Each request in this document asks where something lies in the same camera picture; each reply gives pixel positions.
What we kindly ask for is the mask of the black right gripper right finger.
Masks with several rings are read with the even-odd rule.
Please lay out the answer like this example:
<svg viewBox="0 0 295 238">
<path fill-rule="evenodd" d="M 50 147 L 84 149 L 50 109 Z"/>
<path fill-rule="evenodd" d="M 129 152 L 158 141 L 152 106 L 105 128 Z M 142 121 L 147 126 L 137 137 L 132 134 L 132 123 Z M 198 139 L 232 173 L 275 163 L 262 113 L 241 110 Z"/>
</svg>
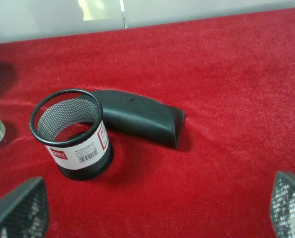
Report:
<svg viewBox="0 0 295 238">
<path fill-rule="evenodd" d="M 270 202 L 270 220 L 278 238 L 295 238 L 295 174 L 278 171 Z"/>
</svg>

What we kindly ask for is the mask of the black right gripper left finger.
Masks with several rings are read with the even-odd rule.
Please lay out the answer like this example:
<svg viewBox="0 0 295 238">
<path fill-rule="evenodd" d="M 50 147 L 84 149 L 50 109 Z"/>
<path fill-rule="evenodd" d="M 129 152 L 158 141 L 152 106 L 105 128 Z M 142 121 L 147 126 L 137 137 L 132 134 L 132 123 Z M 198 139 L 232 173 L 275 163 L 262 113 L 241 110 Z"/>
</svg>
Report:
<svg viewBox="0 0 295 238">
<path fill-rule="evenodd" d="M 44 238 L 49 226 L 46 184 L 32 177 L 0 199 L 0 238 Z"/>
</svg>

